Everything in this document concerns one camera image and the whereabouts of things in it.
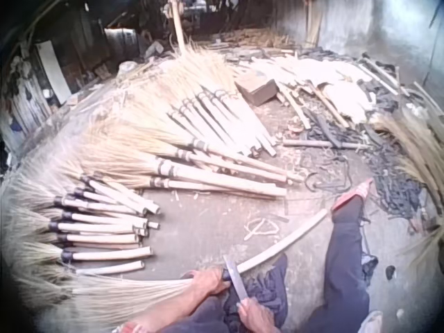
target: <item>dark cloth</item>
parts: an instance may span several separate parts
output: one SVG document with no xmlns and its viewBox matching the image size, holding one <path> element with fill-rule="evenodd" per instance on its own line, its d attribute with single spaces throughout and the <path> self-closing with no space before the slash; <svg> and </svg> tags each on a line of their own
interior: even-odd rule
<svg viewBox="0 0 444 333">
<path fill-rule="evenodd" d="M 285 254 L 281 255 L 274 263 L 265 277 L 259 274 L 255 279 L 244 281 L 248 297 L 256 297 L 259 304 L 268 307 L 274 314 L 275 326 L 281 328 L 288 314 L 287 290 L 285 289 L 285 273 L 287 271 L 288 259 Z M 233 286 L 230 287 L 230 295 L 223 306 L 225 312 L 225 323 L 230 333 L 248 332 L 241 323 L 237 311 L 239 297 Z"/>
<path fill-rule="evenodd" d="M 285 290 L 285 273 L 287 271 L 287 256 L 282 255 L 269 270 L 265 277 L 260 274 L 245 284 L 249 297 L 268 307 L 275 315 L 276 327 L 281 327 L 288 313 L 287 291 Z M 247 332 L 241 324 L 237 313 L 237 296 L 234 287 L 229 289 L 229 296 L 223 308 L 217 297 L 207 298 L 188 318 L 166 327 L 162 333 L 233 333 Z"/>
<path fill-rule="evenodd" d="M 228 333 L 223 316 L 221 301 L 211 296 L 190 317 L 164 328 L 161 333 Z"/>
<path fill-rule="evenodd" d="M 364 202 L 355 196 L 333 212 L 333 232 L 325 262 L 325 304 L 316 309 L 304 333 L 357 333 L 368 315 L 370 299 L 361 266 L 359 221 Z"/>
</svg>

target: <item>person's hand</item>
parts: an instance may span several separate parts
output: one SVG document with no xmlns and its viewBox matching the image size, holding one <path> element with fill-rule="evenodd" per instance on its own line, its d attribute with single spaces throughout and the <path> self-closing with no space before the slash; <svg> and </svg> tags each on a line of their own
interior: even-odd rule
<svg viewBox="0 0 444 333">
<path fill-rule="evenodd" d="M 230 282 L 222 280 L 223 269 L 221 267 L 209 268 L 204 271 L 192 271 L 193 282 L 191 285 L 203 290 L 207 295 L 217 295 L 230 287 Z"/>
<path fill-rule="evenodd" d="M 245 298 L 241 301 L 239 317 L 241 322 L 254 333 L 279 332 L 275 327 L 273 312 L 260 305 L 256 298 Z"/>
</svg>

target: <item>knife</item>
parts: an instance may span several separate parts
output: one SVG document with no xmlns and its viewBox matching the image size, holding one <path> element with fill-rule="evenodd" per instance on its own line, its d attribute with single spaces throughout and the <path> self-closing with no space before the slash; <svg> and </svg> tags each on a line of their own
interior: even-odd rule
<svg viewBox="0 0 444 333">
<path fill-rule="evenodd" d="M 227 265 L 228 273 L 230 274 L 231 282 L 233 283 L 234 289 L 236 289 L 237 295 L 240 300 L 248 298 L 247 290 L 245 290 L 244 282 L 242 281 L 241 275 L 237 270 L 237 265 L 231 258 L 227 255 L 223 256 L 225 264 Z"/>
</svg>

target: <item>red shoe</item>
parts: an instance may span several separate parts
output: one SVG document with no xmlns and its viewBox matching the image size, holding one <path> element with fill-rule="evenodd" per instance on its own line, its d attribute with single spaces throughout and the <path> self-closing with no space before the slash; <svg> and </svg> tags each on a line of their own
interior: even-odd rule
<svg viewBox="0 0 444 333">
<path fill-rule="evenodd" d="M 333 204 L 332 206 L 332 212 L 337 210 L 338 208 L 345 205 L 348 201 L 350 201 L 351 198 L 354 196 L 360 196 L 362 200 L 365 201 L 368 195 L 368 191 L 370 190 L 370 185 L 373 181 L 373 178 L 367 179 L 365 182 L 362 182 L 354 189 L 350 190 L 347 193 L 344 193 L 342 196 L 339 197 L 338 200 Z"/>
</svg>

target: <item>pant leg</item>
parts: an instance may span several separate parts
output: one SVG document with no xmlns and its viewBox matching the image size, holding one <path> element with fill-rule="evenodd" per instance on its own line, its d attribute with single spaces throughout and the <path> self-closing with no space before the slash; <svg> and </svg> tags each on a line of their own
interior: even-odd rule
<svg viewBox="0 0 444 333">
<path fill-rule="evenodd" d="M 303 332 L 357 333 L 368 315 L 369 297 L 361 267 L 359 196 L 333 213 L 333 232 L 325 260 L 325 304 L 311 315 Z"/>
</svg>

